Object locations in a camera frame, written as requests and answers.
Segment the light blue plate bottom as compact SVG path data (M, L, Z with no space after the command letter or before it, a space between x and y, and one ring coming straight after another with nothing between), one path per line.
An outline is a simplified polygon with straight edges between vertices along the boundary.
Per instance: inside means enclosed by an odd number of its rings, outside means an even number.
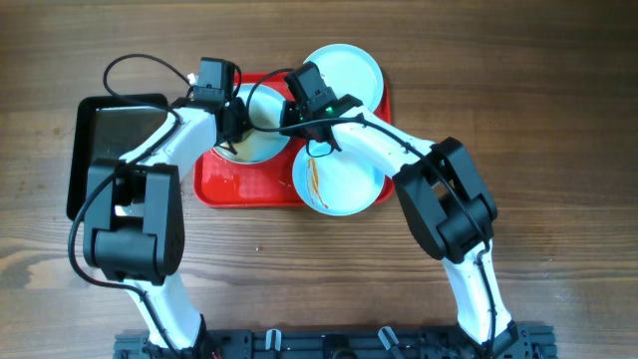
M369 207L381 194L386 177L353 153L331 151L328 144L311 142L295 157L292 181L312 209L346 216Z

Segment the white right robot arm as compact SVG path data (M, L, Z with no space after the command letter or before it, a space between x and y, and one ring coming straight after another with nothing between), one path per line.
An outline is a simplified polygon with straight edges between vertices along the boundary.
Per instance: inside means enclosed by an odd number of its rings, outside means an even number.
M318 116L288 101L280 123L284 135L351 153L390 178L413 238L444 266L471 344L494 358L515 342L492 263L497 208L461 142L412 137L352 97Z

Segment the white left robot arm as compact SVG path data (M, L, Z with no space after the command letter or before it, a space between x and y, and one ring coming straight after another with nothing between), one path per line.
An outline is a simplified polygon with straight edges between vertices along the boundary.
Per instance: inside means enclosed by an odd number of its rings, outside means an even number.
M202 154L243 130L248 112L240 98L222 102L164 96L90 97L78 110L82 129L98 113L155 108L164 123L117 159L86 167L85 200L70 199L68 249L84 234L87 263L103 271L105 288L126 291L149 328L143 351L155 358L211 358L214 343L177 271L184 249L182 176Z

